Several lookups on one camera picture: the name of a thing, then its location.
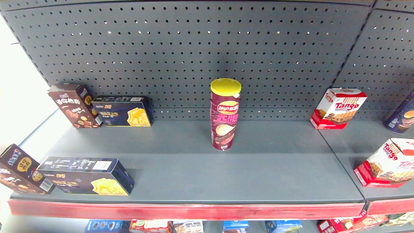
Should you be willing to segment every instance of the pegboard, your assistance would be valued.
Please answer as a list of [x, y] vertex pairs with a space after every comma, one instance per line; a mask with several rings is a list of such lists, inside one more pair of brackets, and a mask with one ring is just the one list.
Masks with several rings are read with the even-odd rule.
[[414, 12], [414, 2], [413, 1], [400, 1], [400, 0], [378, 0], [375, 5], [377, 9], [384, 10], [397, 10], [405, 12]]
[[364, 109], [395, 109], [414, 89], [414, 17], [373, 10], [334, 87], [367, 93]]
[[[241, 108], [240, 120], [249, 121], [307, 121], [315, 108]], [[354, 119], [382, 120], [393, 112], [388, 109], [361, 109]], [[209, 120], [210, 108], [153, 108], [152, 114], [156, 120]]]
[[105, 2], [4, 12], [48, 84], [209, 107], [219, 77], [241, 107], [314, 108], [370, 8], [316, 2]]
[[[136, 0], [112, 0], [111, 2], [120, 1], [136, 1]], [[68, 5], [78, 3], [90, 3], [90, 2], [108, 2], [108, 0], [4, 0], [0, 1], [0, 11], [20, 10], [34, 7], [50, 7], [55, 5]], [[373, 0], [344, 0], [338, 2], [338, 0], [312, 0], [312, 2], [334, 2], [341, 4], [355, 4], [355, 5], [371, 5]]]

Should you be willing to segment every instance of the red and white box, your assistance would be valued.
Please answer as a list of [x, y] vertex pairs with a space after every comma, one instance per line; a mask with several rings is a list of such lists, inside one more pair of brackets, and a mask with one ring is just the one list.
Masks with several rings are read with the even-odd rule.
[[372, 228], [388, 221], [386, 215], [370, 215], [363, 210], [356, 218], [334, 218], [318, 224], [320, 233], [352, 233]]
[[414, 139], [388, 139], [354, 173], [364, 187], [400, 187], [414, 178]]
[[166, 220], [136, 220], [130, 225], [132, 233], [172, 233], [173, 222]]
[[358, 89], [330, 88], [310, 121], [316, 129], [343, 129], [366, 98]]

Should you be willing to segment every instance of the packaged snack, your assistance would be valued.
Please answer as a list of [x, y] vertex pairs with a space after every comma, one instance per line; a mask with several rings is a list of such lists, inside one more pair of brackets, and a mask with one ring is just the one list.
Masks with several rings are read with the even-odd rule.
[[106, 126], [151, 126], [153, 123], [145, 96], [98, 96], [92, 104]]
[[414, 178], [414, 139], [390, 138], [354, 169], [364, 187], [397, 188]]
[[223, 221], [223, 233], [246, 233], [249, 221]]
[[166, 220], [132, 220], [130, 232], [134, 233], [172, 233], [173, 222]]
[[49, 194], [53, 183], [37, 171], [39, 163], [15, 144], [0, 155], [0, 183], [18, 193]]
[[414, 124], [414, 90], [404, 99], [394, 113], [384, 121], [391, 132], [403, 134]]
[[363, 210], [356, 218], [334, 218], [318, 224], [320, 233], [352, 233], [366, 230], [387, 221], [386, 215], [370, 215]]
[[128, 196], [134, 187], [116, 158], [49, 156], [38, 171], [65, 193]]
[[177, 233], [203, 233], [202, 220], [177, 220], [173, 222]]
[[84, 84], [54, 84], [48, 94], [75, 128], [98, 128], [102, 124]]
[[302, 227], [300, 220], [265, 221], [267, 233], [294, 233]]
[[316, 129], [343, 129], [366, 98], [358, 89], [330, 88], [310, 121]]
[[85, 233], [129, 233], [130, 221], [91, 219], [86, 225]]
[[414, 220], [414, 212], [389, 214], [387, 217], [389, 220], [381, 224], [381, 226], [402, 226]]
[[211, 82], [211, 138], [217, 150], [228, 150], [233, 144], [240, 91], [241, 84], [230, 78]]

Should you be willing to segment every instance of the snack box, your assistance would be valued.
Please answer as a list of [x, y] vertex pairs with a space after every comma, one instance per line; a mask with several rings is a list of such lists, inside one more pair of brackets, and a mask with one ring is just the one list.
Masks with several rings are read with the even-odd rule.
[[414, 212], [389, 214], [387, 217], [389, 220], [381, 224], [381, 226], [402, 226], [414, 220]]
[[310, 121], [316, 129], [343, 129], [367, 96], [358, 89], [330, 88]]
[[38, 171], [65, 193], [128, 196], [134, 187], [116, 158], [49, 156]]
[[302, 227], [300, 220], [265, 221], [267, 233], [292, 233]]
[[85, 84], [54, 84], [48, 94], [75, 128], [98, 128], [102, 124]]
[[173, 222], [166, 220], [132, 220], [131, 233], [172, 233]]
[[223, 221], [223, 233], [245, 233], [249, 221]]
[[177, 233], [203, 233], [202, 220], [176, 220], [173, 226]]
[[39, 163], [15, 144], [0, 155], [0, 183], [18, 193], [49, 194], [53, 183], [37, 171]]
[[85, 227], [85, 233], [129, 233], [130, 221], [91, 219]]
[[388, 139], [354, 173], [364, 187], [400, 187], [414, 178], [414, 139]]
[[352, 233], [377, 226], [388, 218], [386, 215], [370, 215], [363, 210], [356, 218], [335, 218], [318, 224], [320, 233]]
[[145, 96], [98, 96], [92, 104], [106, 126], [151, 126], [152, 113]]

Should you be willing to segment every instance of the yellow lid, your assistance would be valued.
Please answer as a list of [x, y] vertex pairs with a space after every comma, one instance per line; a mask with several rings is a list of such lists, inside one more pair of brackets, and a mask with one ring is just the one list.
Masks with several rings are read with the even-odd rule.
[[241, 84], [230, 78], [219, 78], [211, 82], [211, 91], [221, 96], [233, 96], [241, 91]]

